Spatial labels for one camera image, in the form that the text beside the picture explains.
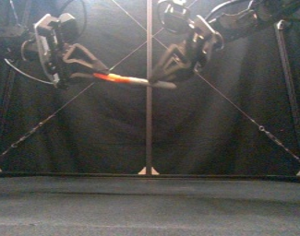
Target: diagonal cable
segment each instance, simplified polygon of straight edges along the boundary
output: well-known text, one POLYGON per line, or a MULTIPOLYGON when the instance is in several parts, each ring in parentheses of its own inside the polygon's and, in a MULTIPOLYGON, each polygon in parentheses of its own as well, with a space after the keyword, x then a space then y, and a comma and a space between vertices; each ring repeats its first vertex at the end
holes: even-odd
POLYGON ((188 6, 190 8, 197 3, 197 0, 188 6))
MULTIPOLYGON (((142 24, 137 21, 134 16, 128 12, 128 10, 120 5, 120 3, 116 0, 112 0, 113 3, 118 6, 118 8, 124 11, 124 13, 128 15, 128 17, 136 22, 136 24, 142 28, 144 31, 148 32, 142 24)), ((152 37, 158 41, 158 43, 166 48, 165 44, 152 35, 152 37)), ((144 41, 141 45, 112 66, 110 70, 113 70, 133 54, 134 52, 148 43, 148 41, 144 41)))
POLYGON ((15 149, 21 143, 23 143, 26 141, 26 139, 29 137, 31 137, 37 131, 39 130, 39 128, 42 128, 46 123, 57 116, 57 114, 78 99, 78 97, 85 94, 85 92, 91 88, 91 86, 95 84, 95 82, 91 82, 85 89, 82 89, 82 91, 58 108, 58 110, 45 119, 42 120, 38 125, 29 131, 25 133, 25 135, 18 139, 18 141, 15 141, 9 148, 6 149, 6 151, 3 151, 3 153, 0 154, 0 159, 6 157, 6 155, 9 154, 9 152, 15 149))
POLYGON ((289 153, 293 159, 300 163, 300 157, 289 150, 289 148, 283 144, 277 137, 265 129, 265 127, 256 122, 251 115, 237 106, 237 104, 229 99, 229 97, 220 91, 220 89, 208 81, 208 79, 197 73, 198 77, 205 81, 211 88, 217 92, 217 94, 225 99, 225 101, 237 109, 243 116, 252 122, 253 125, 259 127, 259 130, 264 132, 268 138, 289 153))

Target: black backdrop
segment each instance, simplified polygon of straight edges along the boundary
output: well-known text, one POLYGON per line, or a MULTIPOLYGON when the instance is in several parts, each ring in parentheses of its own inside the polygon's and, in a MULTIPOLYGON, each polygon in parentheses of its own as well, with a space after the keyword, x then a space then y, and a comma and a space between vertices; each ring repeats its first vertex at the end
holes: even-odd
MULTIPOLYGON (((0 19, 9 6, 0 1, 0 19)), ((25 1, 18 4, 23 17, 25 1)), ((30 27, 66 1, 34 1, 30 27)), ((205 16, 224 1, 188 1, 205 16)), ((153 12, 148 52, 148 3, 86 1, 87 30, 78 40, 113 72, 146 77, 148 53, 157 63, 172 42, 153 12)), ((66 10, 83 25, 79 1, 66 10)), ((287 32, 300 100, 300 23, 287 32)), ((42 77, 37 63, 21 68, 42 77)), ((203 77, 299 154, 275 28, 235 41, 213 55, 203 77)), ((17 75, 0 61, 0 153, 90 85, 58 90, 17 75)), ((138 173, 146 165, 146 88, 97 81, 55 118, 0 159, 3 171, 138 173)), ((296 174, 299 164, 198 76, 176 90, 153 90, 153 166, 160 173, 296 174)))

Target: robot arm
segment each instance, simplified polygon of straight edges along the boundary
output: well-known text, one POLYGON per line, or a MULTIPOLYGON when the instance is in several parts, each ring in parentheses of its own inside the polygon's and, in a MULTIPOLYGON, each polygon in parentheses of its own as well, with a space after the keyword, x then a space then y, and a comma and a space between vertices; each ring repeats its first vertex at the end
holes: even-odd
POLYGON ((235 15, 223 14, 211 21, 197 16, 192 21, 184 2, 160 2, 168 3, 164 26, 170 32, 186 33, 188 37, 184 42, 170 45, 166 49, 153 69, 150 83, 160 80, 184 81, 205 66, 212 53, 221 49, 225 43, 272 26, 300 9, 300 0, 252 0, 248 9, 235 15))
POLYGON ((57 88, 66 88, 69 83, 93 73, 109 74, 104 62, 79 43, 71 44, 77 35, 74 18, 62 14, 59 18, 47 14, 35 24, 35 38, 39 62, 46 76, 57 88))

